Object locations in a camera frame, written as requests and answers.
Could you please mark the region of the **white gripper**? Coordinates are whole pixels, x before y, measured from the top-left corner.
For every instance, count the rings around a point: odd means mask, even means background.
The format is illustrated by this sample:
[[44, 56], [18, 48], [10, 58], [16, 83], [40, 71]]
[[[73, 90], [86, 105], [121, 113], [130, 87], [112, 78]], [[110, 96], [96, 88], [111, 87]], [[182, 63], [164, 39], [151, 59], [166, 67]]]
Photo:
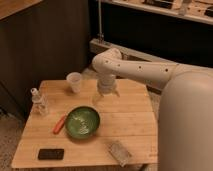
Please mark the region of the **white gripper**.
[[[99, 74], [97, 81], [97, 88], [101, 94], [113, 93], [117, 97], [120, 97], [119, 92], [116, 90], [116, 76], [112, 74]], [[92, 97], [92, 103], [97, 104], [102, 95], [99, 92], [95, 92]]]

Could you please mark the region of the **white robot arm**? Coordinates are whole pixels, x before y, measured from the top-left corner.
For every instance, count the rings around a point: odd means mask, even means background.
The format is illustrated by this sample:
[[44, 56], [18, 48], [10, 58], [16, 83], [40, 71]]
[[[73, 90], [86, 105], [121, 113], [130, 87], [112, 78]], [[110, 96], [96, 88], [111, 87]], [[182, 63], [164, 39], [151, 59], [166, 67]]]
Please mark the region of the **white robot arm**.
[[116, 89], [117, 76], [162, 92], [158, 171], [213, 171], [213, 68], [124, 60], [116, 48], [97, 54], [92, 65], [101, 93]]

